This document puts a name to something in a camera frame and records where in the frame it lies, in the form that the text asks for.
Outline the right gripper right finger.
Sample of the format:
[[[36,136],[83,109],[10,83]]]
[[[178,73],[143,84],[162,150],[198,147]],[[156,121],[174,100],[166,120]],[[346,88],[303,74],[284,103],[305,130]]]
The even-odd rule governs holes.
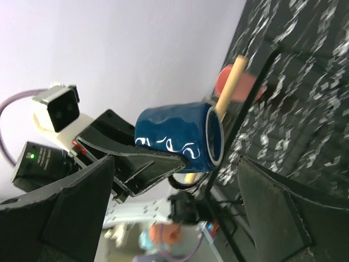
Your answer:
[[[348,261],[348,200],[240,158],[239,189],[260,261]]]

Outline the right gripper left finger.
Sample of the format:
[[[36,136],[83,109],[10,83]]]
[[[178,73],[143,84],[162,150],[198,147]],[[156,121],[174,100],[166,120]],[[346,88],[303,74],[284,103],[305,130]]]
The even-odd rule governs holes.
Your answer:
[[[1,261],[93,261],[114,176],[104,157],[1,203]]]

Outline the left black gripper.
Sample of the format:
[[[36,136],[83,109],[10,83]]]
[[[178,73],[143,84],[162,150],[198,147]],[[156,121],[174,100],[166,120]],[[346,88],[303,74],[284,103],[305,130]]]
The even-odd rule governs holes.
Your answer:
[[[71,142],[69,154],[81,168],[106,155],[113,157],[115,173],[112,200],[122,204],[150,190],[169,176],[183,170],[188,161],[177,154],[153,151],[134,145],[135,127],[108,109],[92,126],[103,135],[79,135]]]

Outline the dark blue mug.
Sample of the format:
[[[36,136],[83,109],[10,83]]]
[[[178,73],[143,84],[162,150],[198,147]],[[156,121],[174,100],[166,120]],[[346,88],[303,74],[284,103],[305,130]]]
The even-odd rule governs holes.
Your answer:
[[[223,159],[224,131],[215,107],[208,102],[145,109],[135,124],[134,143],[185,158],[181,174],[208,173]]]

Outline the pink cup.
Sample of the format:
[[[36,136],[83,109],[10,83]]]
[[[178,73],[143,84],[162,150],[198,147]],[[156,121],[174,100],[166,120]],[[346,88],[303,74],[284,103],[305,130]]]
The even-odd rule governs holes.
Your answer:
[[[220,74],[218,75],[218,78],[216,80],[216,84],[215,84],[215,94],[217,97],[220,97],[223,88],[225,86],[225,83],[228,79],[228,76],[231,72],[232,69],[232,65],[229,64],[227,66],[225,66]],[[239,102],[242,103],[246,100],[246,98],[248,97],[253,85],[256,82],[257,77],[244,72],[243,75],[240,78],[240,81],[231,97],[231,100],[234,102]]]

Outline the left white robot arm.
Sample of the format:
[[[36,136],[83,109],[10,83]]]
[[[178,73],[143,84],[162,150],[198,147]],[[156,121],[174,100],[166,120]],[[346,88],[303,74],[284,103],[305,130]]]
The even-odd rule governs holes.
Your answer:
[[[102,228],[119,222],[199,223],[200,203],[188,192],[146,204],[124,202],[188,165],[177,154],[134,146],[133,130],[112,110],[90,124],[79,117],[63,132],[70,135],[81,169],[1,204],[1,220],[36,230]]]

